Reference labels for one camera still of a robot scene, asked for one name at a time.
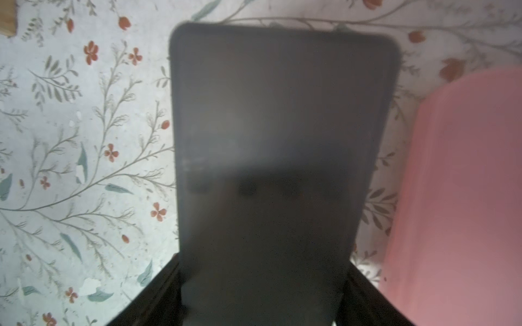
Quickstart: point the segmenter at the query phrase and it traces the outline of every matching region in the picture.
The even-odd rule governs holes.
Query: phone screen
[[[394,43],[186,24],[170,52],[184,325],[331,325]]]

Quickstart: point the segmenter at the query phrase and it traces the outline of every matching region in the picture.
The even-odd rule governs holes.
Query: wooden corner
[[[16,0],[0,0],[0,33],[16,35]]]

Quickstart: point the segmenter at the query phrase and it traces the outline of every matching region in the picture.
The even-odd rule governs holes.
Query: dark phone screen
[[[331,325],[394,43],[187,24],[170,51],[184,325]]]

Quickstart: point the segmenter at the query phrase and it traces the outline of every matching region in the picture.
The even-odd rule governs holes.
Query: pink object
[[[522,68],[420,106],[379,289],[417,326],[522,325]]]

